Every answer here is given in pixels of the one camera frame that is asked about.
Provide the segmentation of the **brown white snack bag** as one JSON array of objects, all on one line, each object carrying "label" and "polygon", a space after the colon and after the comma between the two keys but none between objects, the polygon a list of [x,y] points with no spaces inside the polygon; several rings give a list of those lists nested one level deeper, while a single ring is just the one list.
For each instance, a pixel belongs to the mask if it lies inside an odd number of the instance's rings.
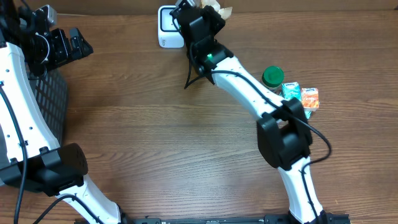
[{"label": "brown white snack bag", "polygon": [[217,0],[201,0],[200,1],[201,8],[205,6],[211,6],[214,10],[221,16],[222,19],[227,20],[231,15],[233,8],[232,7],[225,7],[222,8],[220,3]]}]

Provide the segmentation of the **orange tissue pack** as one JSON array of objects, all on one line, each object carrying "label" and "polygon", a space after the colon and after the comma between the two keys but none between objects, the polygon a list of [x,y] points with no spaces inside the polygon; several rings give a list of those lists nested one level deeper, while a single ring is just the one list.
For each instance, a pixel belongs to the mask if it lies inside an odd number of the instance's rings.
[{"label": "orange tissue pack", "polygon": [[319,109],[319,91],[317,88],[301,89],[302,105],[306,110],[316,111]]}]

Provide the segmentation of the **green lidded jar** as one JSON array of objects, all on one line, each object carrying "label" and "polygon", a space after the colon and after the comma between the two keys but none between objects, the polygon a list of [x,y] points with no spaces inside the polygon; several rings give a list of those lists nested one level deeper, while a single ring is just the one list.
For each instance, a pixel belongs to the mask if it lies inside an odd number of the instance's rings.
[{"label": "green lidded jar", "polygon": [[281,84],[284,81],[284,72],[280,67],[267,67],[262,74],[262,82],[265,86],[274,93],[279,93]]}]

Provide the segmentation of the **teal tissue pack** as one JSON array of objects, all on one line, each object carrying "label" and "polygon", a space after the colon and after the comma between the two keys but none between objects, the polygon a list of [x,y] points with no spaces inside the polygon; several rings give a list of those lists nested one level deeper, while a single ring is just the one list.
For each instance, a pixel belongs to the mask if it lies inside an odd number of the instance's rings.
[{"label": "teal tissue pack", "polygon": [[305,116],[307,119],[310,119],[312,111],[306,108],[306,101],[302,98],[302,89],[298,82],[290,82],[290,83],[283,83],[281,85],[282,93],[280,94],[283,96],[287,101],[290,101],[293,98],[298,99],[301,103],[303,103]]}]

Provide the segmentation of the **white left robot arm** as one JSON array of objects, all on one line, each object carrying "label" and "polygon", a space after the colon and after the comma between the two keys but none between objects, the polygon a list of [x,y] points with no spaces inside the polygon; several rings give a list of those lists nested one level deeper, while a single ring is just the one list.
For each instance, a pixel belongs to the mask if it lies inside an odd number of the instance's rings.
[{"label": "white left robot arm", "polygon": [[68,88],[58,68],[93,53],[77,28],[56,28],[48,5],[1,2],[1,183],[66,202],[85,223],[124,223],[125,214],[88,175],[81,147],[63,145]]}]

